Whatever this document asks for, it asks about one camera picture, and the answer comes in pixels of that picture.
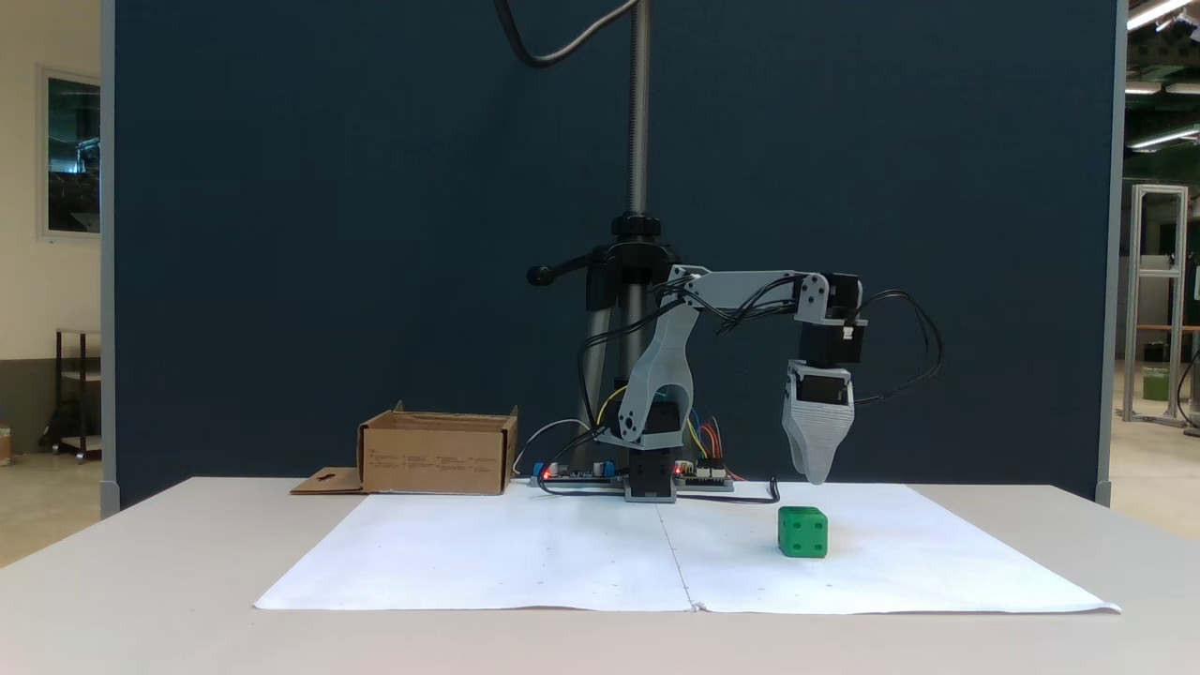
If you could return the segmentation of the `wide ribbed grey gripper finger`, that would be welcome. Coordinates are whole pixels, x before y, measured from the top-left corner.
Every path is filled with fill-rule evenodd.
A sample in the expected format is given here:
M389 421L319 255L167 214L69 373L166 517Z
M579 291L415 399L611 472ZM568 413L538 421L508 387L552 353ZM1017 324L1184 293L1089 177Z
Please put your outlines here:
M806 483L822 486L834 464L836 448L853 426L853 404L818 404L788 400L782 407L782 428L792 464Z

